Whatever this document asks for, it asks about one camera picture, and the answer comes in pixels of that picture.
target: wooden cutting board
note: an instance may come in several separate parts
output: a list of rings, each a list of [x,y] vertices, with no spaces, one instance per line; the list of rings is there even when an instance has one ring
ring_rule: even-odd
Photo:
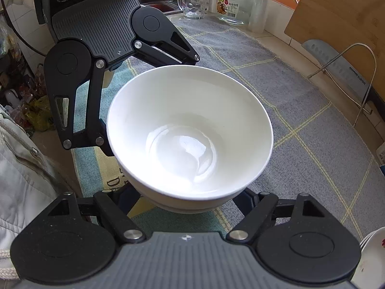
[[[385,0],[300,0],[285,34],[301,44],[323,40],[338,52],[355,42],[367,44],[377,58],[373,86],[385,100]],[[357,46],[344,57],[371,80],[374,62],[367,49]]]

